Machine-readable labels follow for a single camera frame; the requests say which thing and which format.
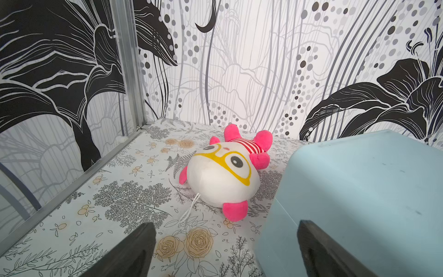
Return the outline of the light blue drawer cabinet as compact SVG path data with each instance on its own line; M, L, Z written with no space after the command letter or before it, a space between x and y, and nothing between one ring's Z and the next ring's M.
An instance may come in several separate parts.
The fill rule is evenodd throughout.
M377 277L443 274L443 153L384 130L308 144L289 159L254 253L268 277L308 277L311 220Z

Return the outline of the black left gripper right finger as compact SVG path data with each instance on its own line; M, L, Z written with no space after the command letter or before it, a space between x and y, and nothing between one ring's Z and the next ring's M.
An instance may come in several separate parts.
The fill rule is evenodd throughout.
M311 220L301 220L297 239L309 277L376 277Z

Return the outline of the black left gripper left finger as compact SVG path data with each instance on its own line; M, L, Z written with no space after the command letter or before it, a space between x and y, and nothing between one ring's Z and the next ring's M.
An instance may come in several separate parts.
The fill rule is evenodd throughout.
M81 277L147 277L155 246L154 224L145 222Z

